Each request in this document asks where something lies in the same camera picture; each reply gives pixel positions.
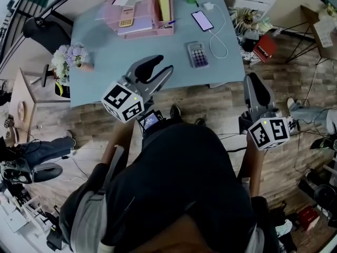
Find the smartphone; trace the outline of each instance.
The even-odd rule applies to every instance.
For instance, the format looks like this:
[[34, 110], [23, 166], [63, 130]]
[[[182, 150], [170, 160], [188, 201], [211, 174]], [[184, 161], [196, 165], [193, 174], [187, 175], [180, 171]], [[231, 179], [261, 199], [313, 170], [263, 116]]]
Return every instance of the smartphone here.
[[207, 31], [213, 29], [214, 26], [211, 24], [209, 19], [205, 16], [202, 11], [192, 13], [193, 18], [196, 20], [202, 31]]
[[155, 123], [159, 122], [159, 118], [155, 114], [155, 112], [152, 110], [150, 111], [145, 117], [138, 120], [139, 123], [142, 125], [144, 130], [147, 130], [151, 126], [153, 126]]

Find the light blue table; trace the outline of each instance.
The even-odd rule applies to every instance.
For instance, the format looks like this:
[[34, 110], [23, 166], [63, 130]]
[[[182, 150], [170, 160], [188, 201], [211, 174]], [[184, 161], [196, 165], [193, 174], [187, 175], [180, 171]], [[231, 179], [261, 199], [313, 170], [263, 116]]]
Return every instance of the light blue table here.
[[[174, 72], [164, 85], [164, 89], [242, 81], [245, 75], [243, 62], [224, 0], [198, 0], [198, 2], [200, 7], [188, 4], [186, 0], [174, 0], [176, 19], [174, 35], [135, 40], [123, 40], [104, 21], [96, 21], [99, 6], [80, 15], [74, 23], [72, 43], [81, 42], [86, 46], [95, 65], [95, 71], [86, 73], [77, 68], [71, 68], [71, 106], [100, 101], [110, 83], [126, 74], [132, 63], [155, 54], [164, 56], [164, 60], [155, 68], [155, 74], [165, 66], [174, 66]], [[223, 24], [222, 14], [216, 7], [206, 11], [202, 7], [206, 2], [218, 5], [226, 17], [226, 25], [218, 34], [229, 51], [224, 59], [217, 59], [211, 54], [209, 48], [211, 34], [203, 32], [191, 15], [193, 12], [202, 10], [214, 26], [213, 33], [218, 31]], [[185, 44], [192, 41], [204, 43], [209, 67], [204, 69], [191, 67]], [[223, 45], [215, 38], [212, 42], [215, 54], [224, 56], [226, 50]]]

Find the pink file holder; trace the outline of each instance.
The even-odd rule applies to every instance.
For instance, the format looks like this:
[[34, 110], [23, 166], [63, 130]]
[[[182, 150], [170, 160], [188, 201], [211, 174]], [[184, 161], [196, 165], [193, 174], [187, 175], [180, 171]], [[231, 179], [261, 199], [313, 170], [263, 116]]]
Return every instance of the pink file holder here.
[[[114, 30], [116, 33], [118, 31], [119, 24], [121, 21], [122, 8], [121, 6], [113, 5], [115, 0], [108, 0], [104, 5], [104, 20], [107, 25]], [[170, 0], [171, 7], [171, 20], [174, 20], [173, 14], [173, 0]], [[163, 28], [169, 22], [160, 21], [161, 10], [159, 5], [159, 0], [143, 0], [135, 4], [134, 18], [141, 17], [151, 17], [152, 18], [152, 29], [128, 33], [120, 35], [121, 38], [125, 40], [147, 37], [147, 36], [164, 36], [174, 34], [174, 24], [172, 28]]]

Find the flower bouquet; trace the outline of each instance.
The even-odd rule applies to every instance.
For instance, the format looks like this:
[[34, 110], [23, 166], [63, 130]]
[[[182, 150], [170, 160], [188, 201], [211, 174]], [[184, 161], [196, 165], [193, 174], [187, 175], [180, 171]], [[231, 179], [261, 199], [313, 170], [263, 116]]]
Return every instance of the flower bouquet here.
[[83, 64], [87, 64], [88, 58], [89, 54], [81, 43], [60, 46], [54, 53], [51, 63], [56, 80], [61, 85], [69, 86], [70, 67], [81, 67]]

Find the calculator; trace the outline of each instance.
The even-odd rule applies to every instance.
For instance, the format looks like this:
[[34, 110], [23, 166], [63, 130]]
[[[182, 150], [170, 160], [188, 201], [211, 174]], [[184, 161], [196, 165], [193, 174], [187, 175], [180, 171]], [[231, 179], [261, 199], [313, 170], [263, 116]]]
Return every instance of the calculator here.
[[202, 67], [207, 67], [209, 61], [206, 57], [204, 44], [202, 42], [194, 42], [187, 46], [190, 54], [192, 66], [195, 69], [200, 69]]
[[133, 7], [123, 7], [121, 13], [120, 27], [129, 27], [133, 25]]
[[133, 24], [133, 19], [120, 21], [120, 27], [129, 27]]

